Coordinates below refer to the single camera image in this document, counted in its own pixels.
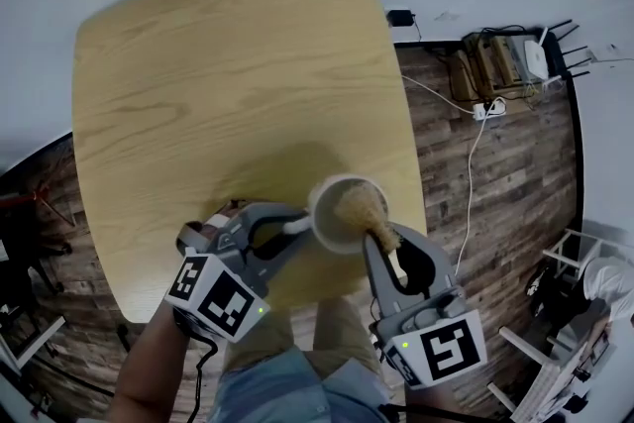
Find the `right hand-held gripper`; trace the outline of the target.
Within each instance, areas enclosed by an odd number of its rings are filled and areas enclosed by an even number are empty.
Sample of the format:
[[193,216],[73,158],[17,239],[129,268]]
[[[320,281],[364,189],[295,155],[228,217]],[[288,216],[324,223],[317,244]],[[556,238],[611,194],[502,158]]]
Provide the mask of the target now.
[[447,253],[420,232],[396,224],[401,284],[382,243],[364,237],[364,259],[379,319],[370,330],[387,363],[413,389],[430,387],[487,362],[479,313],[455,279]]

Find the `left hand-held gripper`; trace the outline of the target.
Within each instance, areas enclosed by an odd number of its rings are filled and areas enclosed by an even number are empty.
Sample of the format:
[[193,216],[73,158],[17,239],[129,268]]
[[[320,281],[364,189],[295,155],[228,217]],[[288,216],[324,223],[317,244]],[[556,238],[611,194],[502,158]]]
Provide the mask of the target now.
[[[264,224],[285,224],[307,216],[304,209],[281,202],[253,202],[242,210],[242,224],[253,238]],[[223,211],[204,223],[187,223],[176,245],[183,260],[164,296],[187,334],[241,341],[270,312],[270,306],[243,281],[247,237],[239,217]],[[250,249],[250,277],[268,284],[304,247],[312,234],[279,232]]]

